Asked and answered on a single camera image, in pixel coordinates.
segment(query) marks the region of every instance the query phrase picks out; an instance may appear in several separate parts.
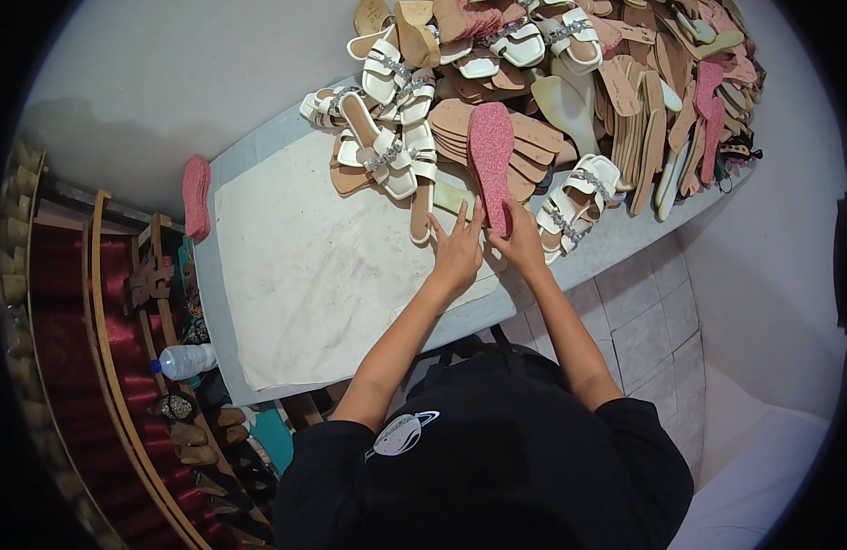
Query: white table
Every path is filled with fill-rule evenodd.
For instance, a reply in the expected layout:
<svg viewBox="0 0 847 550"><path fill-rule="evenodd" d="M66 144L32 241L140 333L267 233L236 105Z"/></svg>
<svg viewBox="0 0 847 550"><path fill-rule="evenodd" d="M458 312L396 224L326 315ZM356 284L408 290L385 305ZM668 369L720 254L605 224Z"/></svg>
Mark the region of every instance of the white table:
<svg viewBox="0 0 847 550"><path fill-rule="evenodd" d="M359 85L355 78L338 83ZM271 401L324 386L283 385L256 391L246 383L237 359L237 339L231 322L228 298L224 292L215 219L215 193L222 185L312 131L317 131L317 128L298 114L296 104L253 130L210 163L212 183L209 186L207 206L211 230L209 236L195 246L197 283L209 338L216 348L222 378L235 405ZM555 173L552 184L562 182L566 175L565 171ZM643 213L634 218L627 214L626 208L608 210L594 230L583 239L579 248L552 264L555 279L561 289L567 291L651 245L661 236L710 208L720 198L721 193L716 187L705 190L684 204L676 205L667 221L663 223L657 221L651 208L644 209ZM542 201L543 195L531 198L534 212L539 209ZM515 316L533 304L533 295L524 281L515 271L509 269L501 276L500 286L496 291L443 314L430 333L423 350L479 332Z"/></svg>

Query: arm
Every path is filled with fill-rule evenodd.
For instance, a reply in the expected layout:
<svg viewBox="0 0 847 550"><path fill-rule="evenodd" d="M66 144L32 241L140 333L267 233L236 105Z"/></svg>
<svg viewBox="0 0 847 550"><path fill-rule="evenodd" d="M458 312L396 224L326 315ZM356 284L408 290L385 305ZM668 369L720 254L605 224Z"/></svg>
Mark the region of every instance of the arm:
<svg viewBox="0 0 847 550"><path fill-rule="evenodd" d="M515 266L533 291L558 364L569 380L573 395L592 411L605 402L623 397L606 368L600 349L561 292L552 271L546 267L536 216L514 201L507 205L512 215L511 237L504 240L490 233L487 239Z"/></svg>
<svg viewBox="0 0 847 550"><path fill-rule="evenodd" d="M360 363L332 420L364 424L375 433L381 428L386 409L436 316L481 267L479 231L484 220L484 208L480 200L475 201L471 224L466 225L465 217L464 202L457 224L448 235L438 220L429 214L438 242L436 266L415 297Z"/></svg>

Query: person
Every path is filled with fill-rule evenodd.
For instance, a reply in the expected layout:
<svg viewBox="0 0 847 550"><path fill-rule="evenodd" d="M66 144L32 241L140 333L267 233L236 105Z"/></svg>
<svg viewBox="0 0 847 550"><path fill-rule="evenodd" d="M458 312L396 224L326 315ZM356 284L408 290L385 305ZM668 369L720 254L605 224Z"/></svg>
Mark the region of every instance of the person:
<svg viewBox="0 0 847 550"><path fill-rule="evenodd" d="M432 273L365 356L330 422L294 435L273 506L277 547L636 549L671 542L693 496L689 468L655 406L616 386L546 267L536 218L516 202L505 208L511 236L487 239L530 286L558 364L501 347L439 368L437 376L430 367L385 423L436 317L482 262L479 200L469 225L462 206L450 235L430 214Z"/></svg>

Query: white cloth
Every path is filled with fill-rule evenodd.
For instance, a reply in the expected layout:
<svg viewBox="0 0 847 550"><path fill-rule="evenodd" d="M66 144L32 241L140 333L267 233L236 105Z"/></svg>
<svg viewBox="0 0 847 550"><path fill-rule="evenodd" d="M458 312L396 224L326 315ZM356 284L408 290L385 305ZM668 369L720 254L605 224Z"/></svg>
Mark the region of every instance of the white cloth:
<svg viewBox="0 0 847 550"><path fill-rule="evenodd" d="M410 199L334 191L333 144L312 132L216 192L224 288L253 390L351 376L434 264L432 247L408 237ZM449 231L456 216L436 211ZM488 257L451 307L496 289L505 261Z"/></svg>

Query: hand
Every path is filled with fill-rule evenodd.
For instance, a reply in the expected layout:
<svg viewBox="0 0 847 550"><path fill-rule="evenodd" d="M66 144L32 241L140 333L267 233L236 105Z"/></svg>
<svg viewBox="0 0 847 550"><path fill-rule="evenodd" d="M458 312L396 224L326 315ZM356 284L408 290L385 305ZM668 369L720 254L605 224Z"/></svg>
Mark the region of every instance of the hand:
<svg viewBox="0 0 847 550"><path fill-rule="evenodd" d="M512 234L508 240L493 231L487 232L491 246L500 251L527 281L546 268L546 254L537 230L536 216L517 201L506 200L508 214L512 216Z"/></svg>
<svg viewBox="0 0 847 550"><path fill-rule="evenodd" d="M484 207L481 199L476 197L473 221L466 225L468 206L466 201L460 205L460 213L457 215L457 223L451 235L444 232L434 215L429 214L429 223L436 232L438 241L436 266L429 275L429 279L439 284L448 296L452 296L464 283L473 279L481 267L482 249L479 244L479 232L484 222Z"/></svg>

